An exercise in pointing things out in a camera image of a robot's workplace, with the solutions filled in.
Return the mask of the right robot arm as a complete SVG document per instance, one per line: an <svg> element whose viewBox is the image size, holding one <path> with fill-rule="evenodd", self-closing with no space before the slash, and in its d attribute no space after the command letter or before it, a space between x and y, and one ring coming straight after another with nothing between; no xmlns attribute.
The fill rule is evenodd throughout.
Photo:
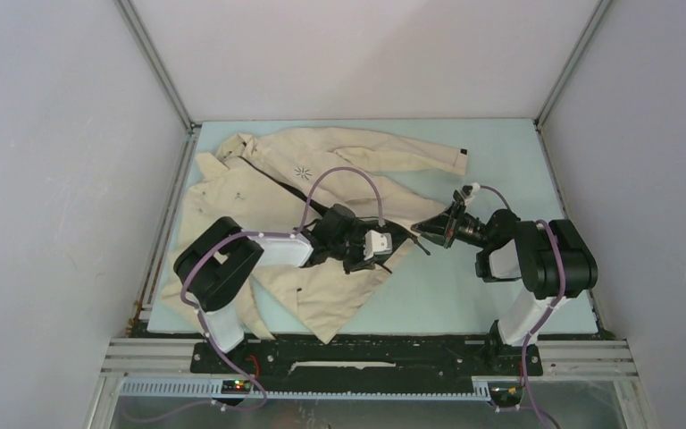
<svg viewBox="0 0 686 429"><path fill-rule="evenodd" d="M500 208L482 222L454 202L412 229L443 248L458 241L478 248L475 273L486 283L522 283L513 305L491 326L483 351L485 365L497 374L515 367L518 347L532 345L559 307L598 280L594 256L567 219L524 221Z"/></svg>

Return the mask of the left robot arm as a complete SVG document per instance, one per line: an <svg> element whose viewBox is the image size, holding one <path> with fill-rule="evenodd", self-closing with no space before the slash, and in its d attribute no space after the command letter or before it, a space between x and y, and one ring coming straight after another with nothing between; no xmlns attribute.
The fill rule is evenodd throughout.
<svg viewBox="0 0 686 429"><path fill-rule="evenodd" d="M225 372L246 363L244 326L251 313L241 292L256 280L323 343L328 343L392 274L415 236L342 205L293 232L246 231L224 216L175 259L180 298L214 342Z"/></svg>

